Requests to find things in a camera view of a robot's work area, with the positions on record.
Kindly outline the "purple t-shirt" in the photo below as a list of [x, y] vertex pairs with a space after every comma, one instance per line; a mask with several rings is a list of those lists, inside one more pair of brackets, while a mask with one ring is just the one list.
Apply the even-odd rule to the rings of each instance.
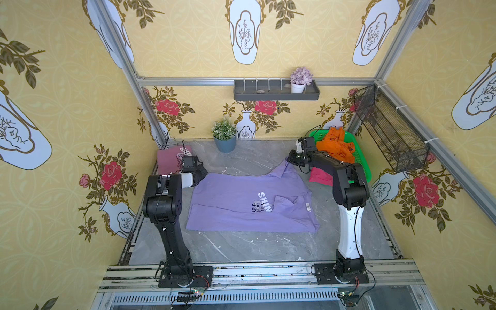
[[283, 161], [263, 176], [208, 174], [195, 187], [187, 229], [265, 233], [316, 233], [312, 192]]

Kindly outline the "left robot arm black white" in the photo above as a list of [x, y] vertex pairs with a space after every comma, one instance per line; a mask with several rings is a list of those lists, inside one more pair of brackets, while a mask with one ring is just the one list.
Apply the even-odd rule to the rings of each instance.
[[213, 268], [194, 266], [180, 226], [183, 190], [198, 185], [207, 175], [197, 156], [184, 156], [179, 173], [148, 178], [143, 215], [157, 228], [166, 254], [155, 274], [159, 288], [210, 287]]

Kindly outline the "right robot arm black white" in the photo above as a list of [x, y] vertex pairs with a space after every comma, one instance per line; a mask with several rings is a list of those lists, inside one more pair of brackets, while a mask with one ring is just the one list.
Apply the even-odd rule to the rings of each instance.
[[367, 284], [367, 275], [361, 247], [361, 223], [369, 189], [364, 168], [337, 160], [319, 151], [315, 139], [300, 138], [296, 149], [289, 153], [289, 163], [318, 168], [333, 177], [333, 199], [340, 211], [340, 241], [336, 262], [317, 263], [311, 269], [319, 284]]

